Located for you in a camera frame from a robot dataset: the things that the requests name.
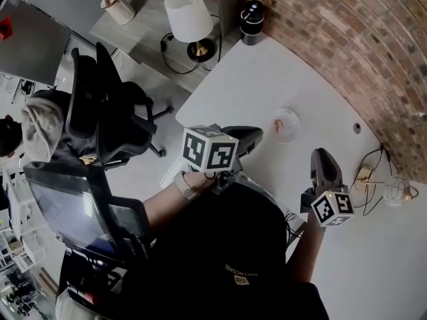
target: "white table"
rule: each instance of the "white table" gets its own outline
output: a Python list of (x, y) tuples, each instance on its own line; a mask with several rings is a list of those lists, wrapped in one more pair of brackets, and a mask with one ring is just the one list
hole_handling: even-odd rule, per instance
[[(302, 132), (287, 145), (279, 144), (272, 134), (272, 113), (280, 107), (295, 111), (302, 123)], [(252, 47), (239, 41), (201, 82), (176, 119), (185, 127), (212, 123), (261, 127), (264, 139), (244, 158), (244, 170), (276, 197), (283, 210), (296, 213), (301, 193), (312, 186), (310, 156), (315, 148), (323, 147), (334, 156), (344, 183), (351, 185), (360, 160), (380, 146), (367, 124), (328, 82), (267, 36)], [(353, 131), (354, 123), (362, 126), (359, 135)], [(377, 160), (374, 156), (367, 162), (375, 165)], [(165, 182), (180, 168), (178, 162)], [(388, 176), (383, 155), (376, 178)], [(361, 200), (361, 195), (354, 196), (355, 203)]]

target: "human arm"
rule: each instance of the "human arm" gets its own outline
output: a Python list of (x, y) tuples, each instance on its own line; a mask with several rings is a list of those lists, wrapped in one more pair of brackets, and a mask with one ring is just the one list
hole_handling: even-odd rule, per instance
[[(214, 182), (214, 179), (208, 179), (200, 172), (187, 172), (183, 178), (198, 193), (207, 189)], [(189, 204), (189, 201), (182, 195), (177, 185), (172, 183), (143, 204), (150, 229), (156, 232), (184, 209)]]
[(310, 211), (301, 239), (286, 265), (290, 284), (311, 281), (324, 233), (324, 228), (320, 227), (313, 211)]

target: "brick wall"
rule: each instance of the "brick wall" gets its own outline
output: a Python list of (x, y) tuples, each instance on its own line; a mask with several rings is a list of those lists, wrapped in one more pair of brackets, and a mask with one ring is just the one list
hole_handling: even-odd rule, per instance
[(427, 0), (260, 0), (264, 32), (331, 83), (427, 183)]

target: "red object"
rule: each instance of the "red object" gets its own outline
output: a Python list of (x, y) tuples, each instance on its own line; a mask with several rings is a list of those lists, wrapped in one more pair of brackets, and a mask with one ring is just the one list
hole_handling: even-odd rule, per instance
[(87, 302), (90, 302), (92, 305), (96, 305), (98, 303), (98, 298), (93, 293), (84, 293), (84, 298)]
[(13, 34), (12, 32), (12, 20), (10, 17), (3, 21), (0, 21), (0, 40), (5, 40)]

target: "white lampshade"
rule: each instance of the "white lampshade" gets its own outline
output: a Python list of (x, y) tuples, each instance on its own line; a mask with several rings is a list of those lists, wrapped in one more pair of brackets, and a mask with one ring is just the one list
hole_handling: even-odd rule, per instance
[(165, 0), (173, 36), (183, 43), (206, 38), (214, 28), (203, 0)]

